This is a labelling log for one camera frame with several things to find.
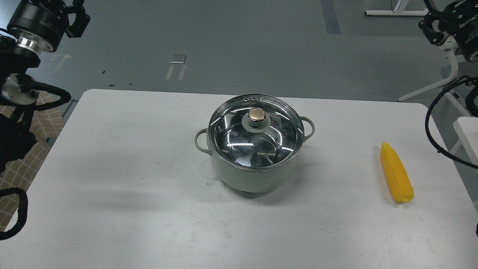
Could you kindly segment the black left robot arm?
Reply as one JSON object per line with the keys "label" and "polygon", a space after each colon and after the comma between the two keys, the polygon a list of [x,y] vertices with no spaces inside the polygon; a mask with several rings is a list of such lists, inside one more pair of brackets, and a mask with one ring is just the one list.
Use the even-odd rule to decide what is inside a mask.
{"label": "black left robot arm", "polygon": [[1,105],[13,107],[1,115],[1,172],[22,160],[37,144],[31,123],[34,112],[57,108],[71,95],[59,87],[36,81],[26,72],[37,68],[42,52],[55,52],[64,35],[79,38],[90,16],[84,1],[68,6],[62,0],[22,0],[6,29],[1,29]]}

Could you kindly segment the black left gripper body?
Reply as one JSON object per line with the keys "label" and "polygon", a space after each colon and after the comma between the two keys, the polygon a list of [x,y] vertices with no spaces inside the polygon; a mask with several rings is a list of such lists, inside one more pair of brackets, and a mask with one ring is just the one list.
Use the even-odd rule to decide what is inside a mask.
{"label": "black left gripper body", "polygon": [[34,53],[55,52],[69,24],[64,7],[61,0],[22,0],[7,24],[16,46]]}

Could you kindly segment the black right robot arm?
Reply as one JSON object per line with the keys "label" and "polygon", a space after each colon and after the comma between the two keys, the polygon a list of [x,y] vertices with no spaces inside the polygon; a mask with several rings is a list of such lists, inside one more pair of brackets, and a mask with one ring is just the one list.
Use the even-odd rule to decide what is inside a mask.
{"label": "black right robot arm", "polygon": [[437,10],[432,0],[424,4],[418,26],[449,63],[447,77],[419,91],[440,90],[426,121],[433,118],[450,124],[461,116],[477,118],[477,1],[451,0],[444,10]]}

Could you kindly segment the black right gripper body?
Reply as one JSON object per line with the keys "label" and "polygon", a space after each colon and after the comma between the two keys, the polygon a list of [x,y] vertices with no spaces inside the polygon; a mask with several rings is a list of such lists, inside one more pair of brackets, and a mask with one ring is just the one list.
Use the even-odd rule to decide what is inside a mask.
{"label": "black right gripper body", "polygon": [[461,53],[468,62],[477,61],[478,51],[478,2],[454,1],[443,13],[447,18],[439,20],[438,29],[454,37]]}

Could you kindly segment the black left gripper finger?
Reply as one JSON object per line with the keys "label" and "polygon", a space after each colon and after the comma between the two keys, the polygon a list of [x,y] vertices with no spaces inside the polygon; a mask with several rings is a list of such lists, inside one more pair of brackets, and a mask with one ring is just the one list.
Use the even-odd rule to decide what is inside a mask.
{"label": "black left gripper finger", "polygon": [[73,4],[65,7],[66,14],[75,14],[75,20],[72,25],[68,25],[65,33],[69,38],[80,38],[85,32],[90,22],[90,16],[86,14],[85,7],[82,4]]}

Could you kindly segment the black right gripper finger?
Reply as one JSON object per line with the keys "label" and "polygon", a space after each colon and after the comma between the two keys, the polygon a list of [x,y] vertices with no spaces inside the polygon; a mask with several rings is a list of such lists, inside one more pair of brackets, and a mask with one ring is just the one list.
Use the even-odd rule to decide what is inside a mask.
{"label": "black right gripper finger", "polygon": [[444,19],[447,18],[448,15],[443,11],[429,10],[427,14],[424,15],[423,20],[418,23],[419,29],[430,44],[441,46],[446,41],[447,36],[444,32],[434,29],[432,24],[435,21],[444,21]]}

